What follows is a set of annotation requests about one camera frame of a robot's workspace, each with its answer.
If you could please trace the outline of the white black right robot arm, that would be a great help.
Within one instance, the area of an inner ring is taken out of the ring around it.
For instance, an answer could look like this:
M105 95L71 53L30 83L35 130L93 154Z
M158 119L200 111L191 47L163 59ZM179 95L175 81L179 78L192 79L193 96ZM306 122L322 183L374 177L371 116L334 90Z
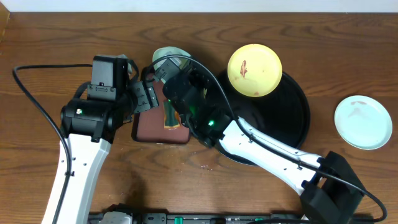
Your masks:
M299 195L308 223L349 223L365 188L346 159L300 150L308 131L308 101L299 86L292 97L273 98L252 107L252 100L226 91L213 75L181 73L169 78L163 93L193 136L224 155L262 167Z

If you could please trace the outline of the mint green plate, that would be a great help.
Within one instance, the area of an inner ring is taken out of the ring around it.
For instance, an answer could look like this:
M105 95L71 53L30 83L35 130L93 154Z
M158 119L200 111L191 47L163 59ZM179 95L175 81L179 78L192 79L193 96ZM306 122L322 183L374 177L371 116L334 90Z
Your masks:
M167 56L167 55L185 55L187 57L191 56L188 52L186 52L178 47L168 46L168 47L162 47L162 48L157 49L152 56L152 61L155 61L155 60L157 60L161 57ZM187 62L187 59L184 59L184 58L171 58L170 60L174 64L176 64L179 67L179 69L181 69L181 70L184 68L184 66Z

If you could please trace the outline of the orange green sponge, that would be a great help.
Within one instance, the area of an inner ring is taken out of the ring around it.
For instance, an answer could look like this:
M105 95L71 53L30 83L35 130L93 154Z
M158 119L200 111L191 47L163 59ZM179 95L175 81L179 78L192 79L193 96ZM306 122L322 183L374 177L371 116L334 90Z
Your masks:
M165 129L176 129L180 126L178 113L175 111L170 100L163 102L164 107L164 128Z

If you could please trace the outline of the light green plate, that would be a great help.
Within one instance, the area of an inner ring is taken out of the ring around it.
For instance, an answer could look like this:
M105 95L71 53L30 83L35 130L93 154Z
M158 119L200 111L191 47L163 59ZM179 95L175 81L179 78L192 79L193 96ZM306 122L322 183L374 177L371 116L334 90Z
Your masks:
M393 131L392 119L385 107L363 95L343 99L335 109L334 123L344 141L366 151L383 147Z

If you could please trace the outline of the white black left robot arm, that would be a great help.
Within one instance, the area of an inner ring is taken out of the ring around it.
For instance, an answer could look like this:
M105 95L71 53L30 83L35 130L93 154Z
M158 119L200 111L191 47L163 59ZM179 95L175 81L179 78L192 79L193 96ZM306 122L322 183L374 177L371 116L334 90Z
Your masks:
M96 181L116 130L151 109L154 91L125 55L97 55L91 81L62 108L60 156L43 223L86 223Z

